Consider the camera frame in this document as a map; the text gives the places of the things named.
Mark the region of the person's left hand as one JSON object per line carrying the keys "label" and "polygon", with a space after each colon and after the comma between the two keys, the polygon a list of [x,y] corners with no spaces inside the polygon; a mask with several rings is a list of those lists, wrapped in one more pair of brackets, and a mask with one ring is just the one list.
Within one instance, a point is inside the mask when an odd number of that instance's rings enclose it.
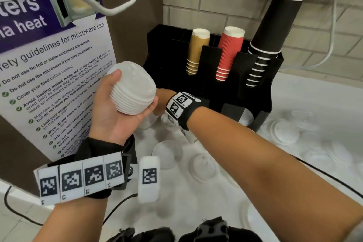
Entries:
{"label": "person's left hand", "polygon": [[93,139],[124,145],[138,125],[153,112],[152,103],[138,115],[126,115],[117,111],[111,97],[107,101],[98,101],[97,90],[93,102],[92,124],[88,136]]}

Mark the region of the person's right hand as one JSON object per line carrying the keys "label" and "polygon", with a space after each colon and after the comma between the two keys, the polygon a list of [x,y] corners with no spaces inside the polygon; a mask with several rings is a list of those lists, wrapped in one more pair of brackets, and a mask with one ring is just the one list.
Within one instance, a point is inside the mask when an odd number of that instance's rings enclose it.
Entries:
{"label": "person's right hand", "polygon": [[164,114],[169,100],[174,95],[176,95],[176,92],[173,90],[157,88],[156,96],[152,103],[154,107],[153,114],[155,116],[161,116],[162,114]]}

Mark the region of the stack of white cup lids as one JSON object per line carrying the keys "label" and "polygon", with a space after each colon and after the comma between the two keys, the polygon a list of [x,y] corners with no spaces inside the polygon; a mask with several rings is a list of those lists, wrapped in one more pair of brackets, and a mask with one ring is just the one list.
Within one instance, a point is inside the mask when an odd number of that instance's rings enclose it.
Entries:
{"label": "stack of white cup lids", "polygon": [[110,97],[117,111],[126,115],[142,113],[154,100],[156,84],[146,70],[131,61],[117,63],[107,75],[121,70],[121,79],[113,86]]}

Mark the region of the person's left forearm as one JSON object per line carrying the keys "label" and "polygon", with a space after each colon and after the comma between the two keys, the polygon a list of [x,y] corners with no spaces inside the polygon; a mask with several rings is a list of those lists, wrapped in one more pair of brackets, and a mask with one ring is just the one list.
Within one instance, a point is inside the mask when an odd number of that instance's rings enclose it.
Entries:
{"label": "person's left forearm", "polygon": [[32,242],[99,242],[108,198],[56,204]]}

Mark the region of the person's right forearm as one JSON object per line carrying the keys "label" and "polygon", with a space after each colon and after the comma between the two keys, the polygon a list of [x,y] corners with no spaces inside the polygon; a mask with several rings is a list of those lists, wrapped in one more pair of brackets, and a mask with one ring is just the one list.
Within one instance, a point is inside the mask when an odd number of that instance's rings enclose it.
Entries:
{"label": "person's right forearm", "polygon": [[206,107],[186,123],[281,242],[363,242],[363,206],[290,154]]}

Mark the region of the microwave safety poster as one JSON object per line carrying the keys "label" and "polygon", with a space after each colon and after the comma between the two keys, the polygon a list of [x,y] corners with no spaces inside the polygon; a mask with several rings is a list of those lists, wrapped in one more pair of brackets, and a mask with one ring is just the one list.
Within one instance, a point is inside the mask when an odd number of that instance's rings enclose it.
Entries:
{"label": "microwave safety poster", "polygon": [[0,119],[55,161],[76,151],[116,58],[106,16],[82,0],[0,0]]}

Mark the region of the black right wristband with markers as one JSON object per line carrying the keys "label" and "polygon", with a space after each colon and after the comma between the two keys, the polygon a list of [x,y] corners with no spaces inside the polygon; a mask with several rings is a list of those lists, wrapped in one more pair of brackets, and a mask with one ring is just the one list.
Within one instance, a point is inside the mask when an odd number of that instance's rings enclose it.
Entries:
{"label": "black right wristband with markers", "polygon": [[175,126],[189,131],[187,122],[199,107],[203,107],[200,99],[189,93],[179,92],[169,99],[166,105],[166,116]]}

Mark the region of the black wristband with markers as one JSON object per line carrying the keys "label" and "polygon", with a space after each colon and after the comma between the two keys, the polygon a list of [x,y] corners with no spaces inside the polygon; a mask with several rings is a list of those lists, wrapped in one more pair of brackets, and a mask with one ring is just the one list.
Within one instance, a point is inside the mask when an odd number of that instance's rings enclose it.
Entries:
{"label": "black wristband with markers", "polygon": [[175,126],[189,131],[187,122],[199,107],[203,107],[200,99],[189,93],[179,92],[169,99],[166,105],[166,116]]}
{"label": "black wristband with markers", "polygon": [[75,155],[34,170],[40,205],[50,206],[99,192],[125,190],[137,166],[135,137],[131,135],[120,152],[74,161]]}

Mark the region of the stack of gold paper cups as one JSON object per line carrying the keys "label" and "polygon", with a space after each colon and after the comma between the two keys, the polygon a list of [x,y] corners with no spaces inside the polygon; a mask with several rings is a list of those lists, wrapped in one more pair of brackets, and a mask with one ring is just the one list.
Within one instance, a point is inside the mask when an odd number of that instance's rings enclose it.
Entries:
{"label": "stack of gold paper cups", "polygon": [[186,73],[193,76],[197,74],[200,56],[203,46],[208,46],[210,42],[211,32],[206,29],[193,29],[189,42]]}

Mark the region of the black left wristband with markers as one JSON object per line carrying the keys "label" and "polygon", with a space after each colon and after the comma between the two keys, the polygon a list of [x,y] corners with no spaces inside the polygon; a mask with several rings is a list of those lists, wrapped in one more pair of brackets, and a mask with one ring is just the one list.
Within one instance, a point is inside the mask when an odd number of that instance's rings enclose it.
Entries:
{"label": "black left wristband with markers", "polygon": [[50,206],[99,192],[125,190],[137,166],[135,137],[131,135],[120,152],[74,161],[75,155],[34,170],[40,205]]}

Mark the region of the black cup dispenser rack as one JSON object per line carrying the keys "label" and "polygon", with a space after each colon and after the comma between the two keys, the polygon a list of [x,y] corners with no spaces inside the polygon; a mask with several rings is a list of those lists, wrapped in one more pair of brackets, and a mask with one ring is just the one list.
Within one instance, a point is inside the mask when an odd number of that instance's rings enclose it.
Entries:
{"label": "black cup dispenser rack", "polygon": [[203,46],[196,75],[186,71],[192,30],[159,24],[147,34],[148,56],[143,68],[157,88],[187,92],[202,100],[202,104],[235,121],[248,109],[253,122],[248,128],[258,131],[270,115],[271,86],[284,58],[281,53],[271,58],[256,87],[248,86],[248,77],[258,57],[247,52],[249,41],[244,40],[231,72],[225,81],[216,79],[222,49],[220,35],[211,34],[208,46]]}

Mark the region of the stack of red ribbed cups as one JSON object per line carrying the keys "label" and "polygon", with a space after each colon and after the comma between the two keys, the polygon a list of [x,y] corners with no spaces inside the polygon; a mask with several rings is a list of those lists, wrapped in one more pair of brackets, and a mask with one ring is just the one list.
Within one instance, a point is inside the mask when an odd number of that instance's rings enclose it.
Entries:
{"label": "stack of red ribbed cups", "polygon": [[218,48],[222,49],[221,58],[217,67],[215,78],[217,81],[225,81],[230,73],[234,59],[241,51],[245,30],[227,26],[221,35]]}

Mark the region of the stack of black paper cups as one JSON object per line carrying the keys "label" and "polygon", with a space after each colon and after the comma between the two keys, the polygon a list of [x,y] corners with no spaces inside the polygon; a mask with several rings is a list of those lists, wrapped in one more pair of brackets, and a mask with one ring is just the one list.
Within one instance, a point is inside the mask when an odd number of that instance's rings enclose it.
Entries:
{"label": "stack of black paper cups", "polygon": [[260,83],[269,62],[277,58],[293,25],[303,0],[272,0],[247,51],[257,60],[250,71],[246,86]]}

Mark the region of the black chest harness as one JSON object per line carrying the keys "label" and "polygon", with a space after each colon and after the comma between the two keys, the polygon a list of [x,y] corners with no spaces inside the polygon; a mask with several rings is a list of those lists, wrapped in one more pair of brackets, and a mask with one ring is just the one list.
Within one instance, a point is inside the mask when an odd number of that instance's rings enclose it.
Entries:
{"label": "black chest harness", "polygon": [[184,234],[176,240],[168,227],[161,227],[139,234],[135,228],[121,230],[106,242],[263,242],[253,231],[230,227],[222,217],[204,221],[193,232]]}

